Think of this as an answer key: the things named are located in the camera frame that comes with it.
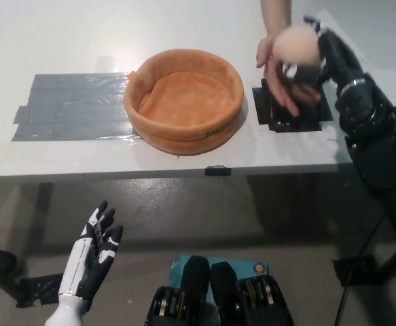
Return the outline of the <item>robot right hand white black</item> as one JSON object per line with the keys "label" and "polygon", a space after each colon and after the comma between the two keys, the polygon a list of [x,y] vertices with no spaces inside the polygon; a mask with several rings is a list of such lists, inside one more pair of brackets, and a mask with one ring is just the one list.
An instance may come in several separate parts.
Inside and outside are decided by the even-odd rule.
{"label": "robot right hand white black", "polygon": [[274,55],[278,73],[290,83],[318,86],[331,80],[343,92],[371,80],[350,46],[313,16],[279,35]]}

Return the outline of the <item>person bare hand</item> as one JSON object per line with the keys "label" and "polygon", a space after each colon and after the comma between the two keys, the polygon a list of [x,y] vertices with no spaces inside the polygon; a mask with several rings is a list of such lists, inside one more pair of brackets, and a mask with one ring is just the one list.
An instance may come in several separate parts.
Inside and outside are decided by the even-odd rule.
{"label": "person bare hand", "polygon": [[258,44],[256,67],[265,68],[264,76],[268,88],[280,106],[288,110],[293,117],[300,114],[297,102],[316,105],[321,100],[321,94],[311,86],[288,84],[278,74],[278,65],[274,59],[273,43],[281,33],[268,34]]}

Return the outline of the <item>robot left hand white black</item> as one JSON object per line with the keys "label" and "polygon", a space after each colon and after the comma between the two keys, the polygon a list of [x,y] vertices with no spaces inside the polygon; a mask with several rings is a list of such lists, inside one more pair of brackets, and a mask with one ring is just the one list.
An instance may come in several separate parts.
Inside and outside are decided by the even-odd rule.
{"label": "robot left hand white black", "polygon": [[59,288],[61,295],[73,295],[91,302],[103,283],[118,251],[124,227],[114,225],[115,209],[103,201],[92,212],[74,242]]}

